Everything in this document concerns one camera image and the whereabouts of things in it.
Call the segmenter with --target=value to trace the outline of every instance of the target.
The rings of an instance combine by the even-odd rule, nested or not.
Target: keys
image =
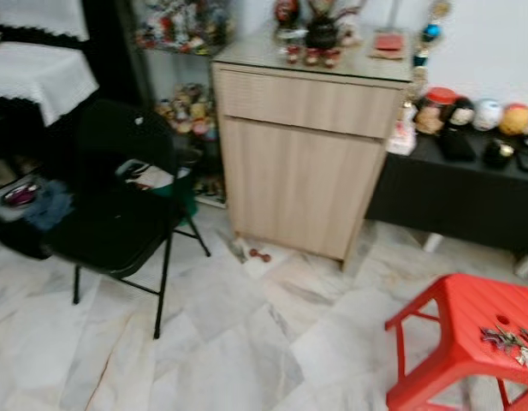
[[[482,340],[485,342],[493,343],[498,349],[505,352],[505,354],[511,354],[511,350],[514,347],[519,347],[519,355],[516,357],[516,361],[521,366],[528,367],[528,330],[520,329],[520,335],[525,341],[522,341],[511,331],[503,330],[498,324],[495,325],[498,331],[491,330],[490,328],[481,328],[480,331],[483,333]]]

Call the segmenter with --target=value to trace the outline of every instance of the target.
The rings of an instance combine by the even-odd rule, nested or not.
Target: chair
[[[438,317],[419,311],[430,300],[438,305]],[[429,358],[406,375],[402,320],[409,315],[438,322],[441,341]],[[528,410],[528,388],[510,402],[503,382],[528,387],[528,367],[515,360],[519,349],[506,354],[482,341],[481,327],[495,330],[496,325],[515,335],[520,328],[528,330],[527,288],[466,274],[438,279],[385,323],[386,330],[396,330],[399,356],[399,381],[387,394],[389,410],[455,410],[428,401],[456,381],[477,374],[496,377],[505,410]]]
[[[211,256],[187,207],[176,195],[160,197],[119,183],[116,166],[129,158],[178,176],[173,132],[162,117],[108,100],[98,100],[82,115],[78,134],[79,191],[74,211],[44,238],[55,255],[72,261],[74,304],[80,301],[80,269],[85,267],[145,292],[158,295],[154,338],[161,314],[173,232],[199,241]],[[194,235],[175,229],[185,218]],[[158,291],[132,283],[133,275],[166,241]]]

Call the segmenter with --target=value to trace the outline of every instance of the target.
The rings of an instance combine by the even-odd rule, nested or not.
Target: white tablecloth
[[[39,104],[45,126],[98,90],[81,51],[27,43],[0,43],[0,97]]]
[[[89,39],[82,0],[0,0],[0,25]]]

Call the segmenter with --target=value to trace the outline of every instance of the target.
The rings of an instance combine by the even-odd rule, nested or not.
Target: cabinet drawer
[[[399,90],[219,70],[222,112],[337,133],[388,138]]]

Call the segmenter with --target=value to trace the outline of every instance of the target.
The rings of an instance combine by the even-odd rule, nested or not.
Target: orange ball
[[[500,131],[505,135],[524,134],[528,129],[528,106],[510,104],[500,123]]]

